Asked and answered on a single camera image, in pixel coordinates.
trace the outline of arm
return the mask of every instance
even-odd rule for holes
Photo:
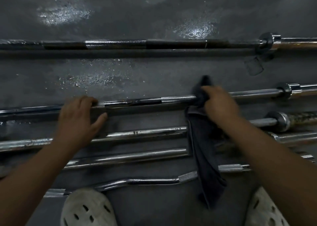
[[[317,167],[239,115],[231,96],[204,86],[208,117],[236,143],[265,190],[291,225],[317,224]]]
[[[2,225],[25,225],[63,167],[96,135],[107,119],[104,113],[90,123],[90,107],[96,101],[84,96],[64,105],[52,143],[0,182]]]

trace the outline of gray floor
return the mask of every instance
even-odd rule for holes
[[[316,0],[0,0],[2,39],[87,40],[120,38],[257,38],[263,32],[312,37]],[[0,54],[0,106],[62,103],[88,94],[100,100],[186,95],[202,75],[228,91],[275,84],[317,83],[314,52],[279,53],[252,63],[250,52]],[[242,105],[248,119],[270,110],[317,110],[316,99]],[[113,116],[109,131],[183,125],[181,111]],[[55,122],[9,122],[7,139],[46,137]],[[135,152],[186,145],[185,139],[89,148],[78,155]],[[314,146],[305,151],[317,156]],[[238,162],[220,158],[219,162]],[[195,168],[191,158],[61,173],[54,187],[82,187],[129,176],[177,176]],[[229,186],[213,210],[197,199],[197,181],[179,186],[128,187],[106,193],[118,223],[127,225],[242,225],[248,200],[258,186],[253,173],[225,176]],[[63,199],[44,199],[28,226],[58,225]]]

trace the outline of shoe ventilation hole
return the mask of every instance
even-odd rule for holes
[[[275,220],[270,218],[270,220],[268,221],[268,226],[275,226]]]
[[[108,209],[107,206],[103,205],[103,207],[108,211],[108,213],[110,213],[110,209]]]
[[[258,206],[259,202],[260,202],[259,200],[256,201],[256,203],[253,206],[253,209],[256,209],[256,207]]]
[[[88,211],[88,208],[87,208],[87,206],[84,204],[83,205],[83,207],[84,207],[84,209],[86,210],[86,212]]]

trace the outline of concrete floor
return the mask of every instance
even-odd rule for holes
[[[316,37],[316,0],[0,0],[2,39],[88,40],[121,38],[252,39],[263,32],[285,37]],[[0,54],[0,106],[62,103],[74,95],[100,100],[189,94],[202,75],[228,91],[272,88],[275,84],[317,83],[314,52],[278,53],[261,62],[250,52],[188,51],[164,53]],[[289,103],[242,105],[248,119],[270,110],[317,110],[314,98]],[[1,127],[7,139],[51,136],[56,122],[14,122]],[[113,116],[109,131],[184,125],[182,111]],[[186,139],[83,149],[79,156],[136,152],[187,145]],[[317,156],[314,146],[305,150]],[[238,162],[220,158],[219,163]],[[54,187],[82,187],[123,177],[177,176],[195,169],[191,158],[126,164],[61,173]],[[127,187],[106,195],[119,225],[242,225],[248,200],[258,187],[253,173],[226,175],[228,188],[217,207],[207,210],[197,199],[197,181],[166,187]],[[59,225],[64,199],[44,199],[32,225]]]

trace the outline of cloth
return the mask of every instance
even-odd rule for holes
[[[188,122],[189,152],[196,160],[198,178],[203,192],[202,198],[208,208],[213,208],[224,192],[227,182],[220,175],[215,157],[216,147],[224,143],[223,132],[208,119],[203,108],[209,97],[200,87],[205,86],[206,83],[211,85],[208,76],[204,76],[194,87],[197,97],[196,106],[187,107],[185,116]]]

